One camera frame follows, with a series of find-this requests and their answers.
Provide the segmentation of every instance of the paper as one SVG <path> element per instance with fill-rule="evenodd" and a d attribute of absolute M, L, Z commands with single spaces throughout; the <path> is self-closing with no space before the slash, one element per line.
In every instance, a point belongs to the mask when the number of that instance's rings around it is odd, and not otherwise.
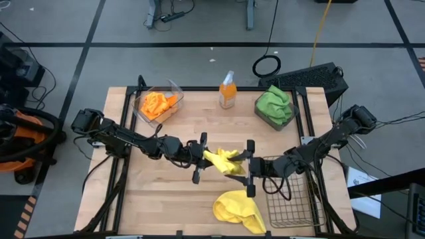
<path fill-rule="evenodd" d="M 377 178 L 367 175 L 366 173 L 349 167 L 347 187 L 360 185 L 362 183 L 368 183 L 375 181 Z M 381 195 L 372 196 L 374 199 L 381 200 Z M 377 202 L 369 197 L 363 197 L 359 199 L 351 199 L 351 206 L 354 210 L 363 212 L 377 219 L 381 217 L 381 203 Z"/>

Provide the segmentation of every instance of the green cloth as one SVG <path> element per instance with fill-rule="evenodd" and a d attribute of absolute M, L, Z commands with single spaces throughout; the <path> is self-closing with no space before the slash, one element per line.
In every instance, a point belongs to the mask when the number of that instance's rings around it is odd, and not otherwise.
<path fill-rule="evenodd" d="M 274 123 L 282 125 L 292 117 L 289 103 L 290 97 L 285 92 L 270 86 L 258 99 L 256 107 Z"/>

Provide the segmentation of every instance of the gray floor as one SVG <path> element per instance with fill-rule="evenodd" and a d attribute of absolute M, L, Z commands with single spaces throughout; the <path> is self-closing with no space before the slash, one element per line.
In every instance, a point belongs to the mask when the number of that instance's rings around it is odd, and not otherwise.
<path fill-rule="evenodd" d="M 20 0 L 12 1 L 0 12 L 0 21 L 27 42 L 85 42 L 99 0 Z M 163 6 L 169 12 L 169 2 Z M 167 32 L 147 30 L 143 26 L 147 1 L 107 0 L 93 42 L 266 42 L 273 17 L 274 0 L 257 0 L 253 31 L 245 30 L 245 4 L 233 0 L 196 0 L 192 13 L 172 22 Z M 392 0 L 391 3 L 410 42 L 425 42 L 425 3 Z M 190 1 L 176 1 L 176 9 L 188 9 Z M 324 4 L 313 0 L 280 1 L 273 42 L 313 42 Z M 167 29 L 169 23 L 158 29 Z M 352 5 L 332 5 L 320 42 L 392 42 L 402 40 L 384 1 L 359 0 Z M 51 69 L 58 86 L 46 99 L 46 111 L 58 116 L 80 58 L 81 48 L 34 48 L 41 64 Z M 164 84 L 172 79 L 181 86 L 218 86 L 228 70 L 235 71 L 239 86 L 257 85 L 252 63 L 265 48 L 90 48 L 72 99 L 64 129 L 69 130 L 76 112 L 82 108 L 104 106 L 110 86 L 136 84 L 142 74 L 148 85 Z M 310 48 L 271 48 L 282 59 L 281 72 L 308 67 Z M 415 49 L 425 56 L 425 49 Z M 344 108 L 365 105 L 381 121 L 400 118 L 425 108 L 425 89 L 412 61 L 403 48 L 319 48 L 316 64 L 334 62 L 344 69 L 349 90 Z M 266 72 L 273 63 L 259 67 Z M 48 74 L 42 85 L 51 87 Z M 366 150 L 353 147 L 362 158 L 388 174 L 398 174 L 425 166 L 423 121 L 391 125 L 362 137 Z M 83 149 L 90 152 L 87 145 Z M 349 154 L 341 151 L 343 161 L 358 168 Z M 81 198 L 81 186 L 89 161 L 71 141 L 58 147 L 58 164 L 46 176 L 27 236 L 46 236 L 72 232 Z M 355 158 L 370 174 L 381 172 Z M 2 174 L 0 195 L 31 193 L 32 185 L 21 186 L 12 175 Z M 405 196 L 391 193 L 383 201 L 405 213 Z M 359 215 L 361 232 L 382 236 L 402 235 L 404 221 L 382 208 L 382 219 Z"/>

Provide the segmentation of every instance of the table leg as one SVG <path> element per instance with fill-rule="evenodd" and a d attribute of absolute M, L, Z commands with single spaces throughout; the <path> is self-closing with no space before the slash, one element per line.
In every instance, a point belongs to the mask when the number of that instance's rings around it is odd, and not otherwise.
<path fill-rule="evenodd" d="M 246 30 L 254 28 L 254 4 L 255 0 L 247 0 L 246 2 Z"/>
<path fill-rule="evenodd" d="M 149 0 L 149 12 L 147 14 L 147 19 L 145 24 L 148 29 L 152 29 L 153 24 L 155 22 L 155 12 L 156 12 L 157 6 L 161 7 L 159 5 L 158 0 Z"/>

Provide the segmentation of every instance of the transparent bin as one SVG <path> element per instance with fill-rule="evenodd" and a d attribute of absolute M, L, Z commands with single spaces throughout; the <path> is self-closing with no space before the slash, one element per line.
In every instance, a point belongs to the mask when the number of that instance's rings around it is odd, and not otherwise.
<path fill-rule="evenodd" d="M 266 116 L 265 114 L 263 114 L 257 108 L 257 101 L 261 98 L 261 96 L 258 97 L 258 99 L 255 101 L 255 104 L 254 104 L 254 113 L 258 117 L 260 117 L 262 120 L 264 120 L 266 123 L 268 123 L 270 126 L 272 126 L 276 131 L 281 131 L 285 126 L 287 126 L 299 114 L 299 109 L 296 106 L 294 106 L 293 103 L 290 102 L 288 104 L 288 106 L 290 107 L 290 109 L 292 111 L 291 118 L 286 123 L 283 123 L 282 125 L 278 125 L 278 124 L 274 123 L 271 119 L 269 119 L 268 116 Z"/>
<path fill-rule="evenodd" d="M 165 122 L 165 120 L 170 118 L 173 114 L 177 112 L 177 110 L 183 107 L 183 96 L 184 96 L 183 91 L 172 80 L 167 80 L 167 81 L 169 83 L 168 86 L 154 86 L 150 88 L 149 90 L 142 92 L 141 96 L 136 98 L 131 103 L 131 106 L 133 107 L 133 113 L 139 119 L 147 122 L 151 127 L 157 127 L 160 123 Z M 142 112 L 141 108 L 143 104 L 145 103 L 145 97 L 151 92 L 163 93 L 165 94 L 166 98 L 169 98 L 171 96 L 177 96 L 177 101 L 168 110 L 164 111 L 162 114 L 160 114 L 156 118 L 149 119 Z"/>

